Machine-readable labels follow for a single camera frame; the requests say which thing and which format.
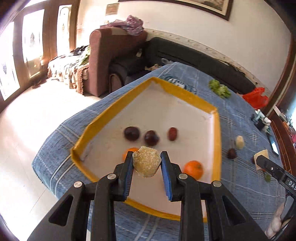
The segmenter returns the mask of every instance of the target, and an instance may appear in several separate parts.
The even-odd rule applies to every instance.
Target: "purple cloth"
[[[100,28],[117,27],[124,29],[129,35],[138,36],[143,32],[143,21],[137,17],[129,15],[125,21],[115,20]]]

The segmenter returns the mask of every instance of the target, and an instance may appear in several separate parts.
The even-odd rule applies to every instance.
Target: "decorative wallpaper border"
[[[167,32],[163,32],[163,31],[159,31],[159,30],[155,30],[155,29],[150,29],[150,28],[146,28],[145,29],[146,32],[148,32],[148,36],[147,36],[147,40],[152,39],[153,37],[160,37],[163,39],[167,39],[170,40],[172,42],[178,43],[178,44],[182,44],[184,46],[187,46],[189,48],[195,49],[197,51],[200,51],[204,54],[207,54],[209,56],[211,56],[212,58],[216,58],[222,61],[226,61],[232,65],[234,65],[235,67],[237,67],[241,72],[245,73],[245,76],[252,81],[254,84],[257,84],[256,87],[264,87],[265,88],[265,95],[270,96],[271,95],[271,91],[269,89],[266,88],[266,86],[261,83],[259,81],[259,79],[257,79],[251,72],[249,72],[248,70],[246,70],[243,66],[241,66],[240,64],[236,63],[235,61],[233,61],[232,59],[228,58],[227,56],[225,56],[224,54],[204,45],[201,44],[199,42],[196,42],[194,40],[176,35],[176,34],[171,34],[171,33],[167,33]]]

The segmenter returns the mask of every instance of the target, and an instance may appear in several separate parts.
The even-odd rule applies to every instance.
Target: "smartphone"
[[[267,135],[267,138],[268,138],[268,140],[269,140],[269,143],[270,143],[270,145],[271,145],[271,148],[272,148],[273,152],[274,152],[275,154],[279,155],[279,151],[278,151],[278,149],[277,149],[277,147],[276,147],[276,143],[275,143],[275,141],[274,141],[274,138],[273,138],[269,133],[266,133],[266,135]]]

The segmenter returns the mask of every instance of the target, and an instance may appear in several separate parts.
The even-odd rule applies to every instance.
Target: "yellow tray border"
[[[112,103],[106,110],[99,114],[93,121],[85,128],[83,134],[76,142],[75,146],[71,148],[71,157],[77,168],[92,182],[97,182],[99,178],[93,174],[88,168],[83,165],[80,160],[84,149],[86,148],[89,141],[91,141],[97,133],[110,121],[112,120],[123,108],[125,108],[130,102],[132,102],[141,92],[143,92],[150,84],[154,81],[160,84],[161,87],[169,94],[176,96],[177,98],[184,100],[188,104],[199,108],[206,113],[212,114],[214,117],[214,158],[213,158],[213,172],[212,181],[220,180],[221,178],[221,132],[220,132],[220,121],[217,108],[212,106],[210,103],[199,98],[187,90],[184,90],[176,85],[173,85],[165,80],[151,77],[146,81],[142,82],[135,88],[128,91],[126,94],[121,96],[118,100]],[[179,215],[164,213],[157,211],[153,208],[147,207],[140,204],[130,198],[125,203],[128,205],[151,215],[166,218],[170,220],[180,221]]]

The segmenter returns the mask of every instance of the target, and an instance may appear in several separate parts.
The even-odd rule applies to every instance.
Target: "triangular cutout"
[[[66,197],[64,202],[50,216],[48,221],[59,226],[66,226],[73,199],[71,195]]]
[[[226,196],[223,196],[222,200],[224,203],[229,224],[231,226],[235,226],[240,223],[246,222],[246,219],[244,218],[244,216],[240,213],[240,211],[233,205],[233,203]]]

